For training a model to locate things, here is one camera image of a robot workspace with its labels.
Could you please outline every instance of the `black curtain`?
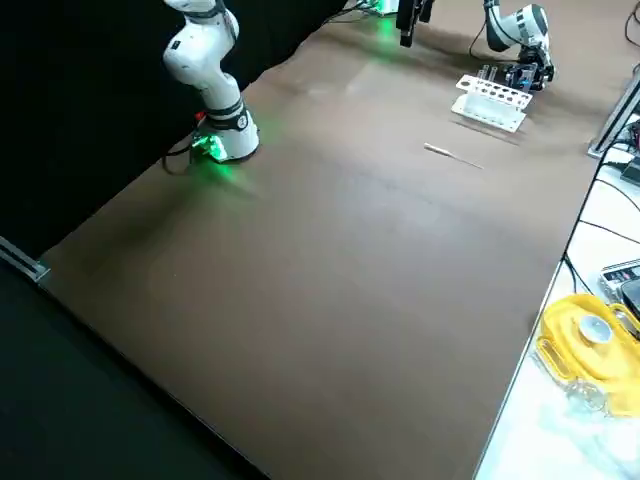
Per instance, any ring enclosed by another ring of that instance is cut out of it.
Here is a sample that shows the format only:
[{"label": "black curtain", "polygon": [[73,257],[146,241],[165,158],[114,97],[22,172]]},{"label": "black curtain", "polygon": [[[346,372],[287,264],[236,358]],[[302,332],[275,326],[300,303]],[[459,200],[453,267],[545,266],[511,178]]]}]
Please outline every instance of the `black curtain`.
[{"label": "black curtain", "polygon": [[0,264],[0,478],[267,480]]},{"label": "black curtain", "polygon": [[[283,62],[344,0],[227,0],[241,88]],[[164,69],[182,27],[162,0],[3,6],[0,236],[39,257],[194,126],[197,95]]]}]

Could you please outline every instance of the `metal frame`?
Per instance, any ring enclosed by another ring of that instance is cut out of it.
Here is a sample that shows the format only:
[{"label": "metal frame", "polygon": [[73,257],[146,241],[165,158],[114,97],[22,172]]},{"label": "metal frame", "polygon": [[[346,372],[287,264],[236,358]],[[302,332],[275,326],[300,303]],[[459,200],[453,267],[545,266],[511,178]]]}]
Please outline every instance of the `metal frame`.
[{"label": "metal frame", "polygon": [[51,270],[28,256],[4,237],[0,237],[0,260],[4,260],[35,283],[39,283]]},{"label": "metal frame", "polygon": [[613,111],[598,132],[598,135],[589,144],[587,154],[590,157],[602,159],[607,149],[616,141],[618,135],[627,124],[640,103],[640,68],[635,69],[633,78],[626,90],[616,103]]}]

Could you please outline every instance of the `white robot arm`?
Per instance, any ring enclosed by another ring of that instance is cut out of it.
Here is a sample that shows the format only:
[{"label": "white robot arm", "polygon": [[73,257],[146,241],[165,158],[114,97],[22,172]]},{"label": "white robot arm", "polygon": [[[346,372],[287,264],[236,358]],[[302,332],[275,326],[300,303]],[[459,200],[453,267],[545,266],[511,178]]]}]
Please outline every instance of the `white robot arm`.
[{"label": "white robot arm", "polygon": [[[400,0],[396,27],[400,30],[400,44],[410,47],[418,20],[431,20],[435,0]],[[506,82],[518,89],[542,90],[555,73],[549,55],[549,24],[544,9],[527,5],[517,12],[502,17],[500,0],[484,0],[487,43],[496,52],[520,45],[518,61],[507,67]]]},{"label": "white robot arm", "polygon": [[506,17],[500,16],[500,0],[485,0],[487,43],[495,52],[520,45],[518,65],[507,73],[507,83],[514,88],[542,90],[553,80],[555,67],[549,54],[549,22],[540,5],[527,5]]},{"label": "white robot arm", "polygon": [[240,32],[237,19],[223,0],[164,1],[186,22],[164,52],[165,65],[178,81],[200,92],[206,107],[192,146],[218,162],[248,157],[258,148],[258,129],[236,80],[220,68]]}]

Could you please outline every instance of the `cable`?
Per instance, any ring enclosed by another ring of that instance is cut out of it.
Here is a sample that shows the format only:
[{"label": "cable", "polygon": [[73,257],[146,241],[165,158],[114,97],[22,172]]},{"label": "cable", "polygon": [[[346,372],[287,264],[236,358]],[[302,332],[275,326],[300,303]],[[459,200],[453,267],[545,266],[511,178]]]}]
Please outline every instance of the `cable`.
[{"label": "cable", "polygon": [[322,22],[323,25],[327,24],[327,23],[333,23],[333,20],[335,18],[341,17],[343,15],[346,15],[347,13],[351,13],[351,12],[356,12],[356,11],[360,11],[360,12],[365,12],[365,13],[371,13],[371,11],[373,10],[373,8],[378,4],[378,2],[376,1],[375,3],[371,3],[369,4],[368,0],[360,0],[359,2],[357,2],[353,7],[350,8],[344,8],[342,10],[340,10],[338,13],[331,15],[329,18],[327,18],[324,22]]},{"label": "cable", "polygon": [[189,145],[187,145],[184,148],[181,148],[179,150],[176,150],[174,152],[167,152],[165,154],[166,157],[177,157],[178,155],[182,155],[183,153],[187,153],[189,150],[191,150],[191,143],[189,143]]},{"label": "cable", "polygon": [[172,176],[186,175],[187,170],[189,169],[189,166],[191,166],[191,159],[189,159],[189,165],[184,170],[178,171],[178,170],[172,170],[169,168],[169,161],[167,159],[167,156],[163,155],[162,158],[160,159],[160,166],[165,171],[165,173],[168,173],[169,175],[172,175]]},{"label": "cable", "polygon": [[569,269],[569,273],[571,274],[571,279],[573,280],[573,293],[578,293],[578,282],[576,280],[576,272],[574,272],[573,268],[571,268],[570,262],[571,262],[570,260],[567,261],[567,255],[565,254],[564,263]]},{"label": "cable", "polygon": [[482,32],[484,30],[484,27],[486,27],[486,26],[487,26],[487,21],[485,20],[484,22],[482,22],[482,26],[480,27],[480,30],[478,30],[478,33],[474,37],[473,42],[471,42],[471,45],[469,45],[469,56],[471,58],[473,58],[474,60],[482,60],[482,61],[485,60],[484,58],[480,58],[480,57],[476,56],[473,53],[473,47],[476,44],[476,42],[478,41],[478,38],[480,38],[480,35],[482,34]]},{"label": "cable", "polygon": [[636,202],[634,202],[633,199],[629,195],[624,193],[620,188],[616,187],[613,183],[609,183],[606,180],[602,180],[600,178],[596,178],[595,181],[596,182],[600,182],[600,183],[604,183],[605,185],[608,185],[609,187],[613,188],[614,190],[617,190],[624,198],[626,198],[627,200],[629,200],[631,202],[631,204],[635,207],[636,210],[638,210],[638,212],[640,212],[640,207],[638,206],[638,204]]},{"label": "cable", "polygon": [[475,38],[471,42],[471,45],[469,45],[469,50],[468,50],[469,56],[471,58],[473,58],[474,60],[479,60],[481,62],[515,63],[516,60],[498,60],[498,59],[491,58],[491,57],[482,58],[482,57],[477,56],[475,53],[473,53],[473,47],[475,46],[476,42],[480,38],[480,35],[482,34],[482,32],[483,32],[483,30],[485,29],[486,26],[487,26],[487,21],[485,20],[484,22],[482,22],[482,26],[480,27],[480,30],[478,30],[478,33],[476,34]]},{"label": "cable", "polygon": [[362,16],[358,18],[354,18],[353,20],[331,20],[328,23],[358,23],[364,20],[365,18],[369,18],[371,16],[370,13],[362,12]]},{"label": "cable", "polygon": [[624,23],[624,38],[627,39],[627,42],[635,45],[636,47],[640,47],[640,44],[631,40],[631,37],[629,36],[629,23],[631,23],[631,19],[634,19],[636,24],[640,25],[640,18],[638,18],[638,9],[640,9],[640,2],[636,3],[636,5],[633,7],[633,10],[631,10],[631,13],[627,17],[627,21]]},{"label": "cable", "polygon": [[573,262],[571,261],[571,259],[569,258],[569,254],[565,253],[564,254],[564,261],[567,264],[567,266],[569,267],[569,269],[572,272],[572,276],[574,278],[574,291],[576,291],[577,293],[577,285],[575,284],[575,277],[578,277],[578,279],[580,280],[580,283],[584,286],[584,288],[587,290],[587,292],[589,292],[591,295],[593,295],[593,290],[591,290],[589,288],[589,285],[587,284],[587,282],[584,281],[584,279],[580,276],[580,274],[578,273],[578,270],[576,270],[575,265],[573,264]]},{"label": "cable", "polygon": [[615,232],[615,231],[611,230],[610,228],[603,227],[602,225],[598,225],[597,223],[587,222],[586,220],[578,220],[578,222],[584,223],[585,225],[590,225],[590,226],[595,227],[595,228],[599,228],[600,230],[604,230],[605,232],[609,232],[609,233],[611,233],[611,234],[613,234],[613,235],[615,235],[617,237],[624,238],[625,240],[628,240],[630,242],[633,242],[635,244],[640,245],[640,240],[636,240],[635,238],[627,237],[626,235],[622,235],[621,233]]},{"label": "cable", "polygon": [[612,168],[619,169],[620,171],[624,170],[627,167],[629,162],[613,162],[613,161],[605,162],[604,161],[604,159],[607,157],[607,154],[609,153],[609,150],[611,150],[616,145],[624,145],[624,146],[626,146],[628,148],[638,148],[637,145],[632,143],[630,140],[616,140],[611,145],[609,145],[607,147],[607,149],[602,153],[602,160],[603,161],[600,163],[600,166],[598,167],[598,172],[600,171],[600,169],[602,167],[612,167]]}]

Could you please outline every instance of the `table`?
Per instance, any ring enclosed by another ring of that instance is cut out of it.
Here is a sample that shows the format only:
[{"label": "table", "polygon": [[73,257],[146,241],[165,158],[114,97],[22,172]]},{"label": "table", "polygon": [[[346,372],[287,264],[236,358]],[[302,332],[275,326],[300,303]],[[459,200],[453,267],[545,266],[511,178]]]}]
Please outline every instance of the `table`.
[{"label": "table", "polygon": [[[631,158],[629,153],[612,149],[604,161],[623,162]],[[617,186],[640,204],[640,187],[621,180],[618,171],[603,166],[597,178]],[[619,192],[596,181],[580,218],[640,239],[639,215]],[[567,253],[589,288],[604,299],[598,273],[604,267],[640,258],[640,245],[578,223]],[[580,280],[577,284],[578,292],[587,291]],[[571,272],[561,262],[543,308],[571,293]],[[577,415],[564,390],[552,380],[535,353],[538,329],[539,324],[516,371],[476,479],[638,478],[640,420]]]},{"label": "table", "polygon": [[324,26],[247,89],[251,161],[150,168],[45,256],[45,288],[273,478],[472,477],[637,56],[593,74],[557,29],[572,74],[501,136],[450,112],[482,11],[440,7],[411,49],[391,18]]}]

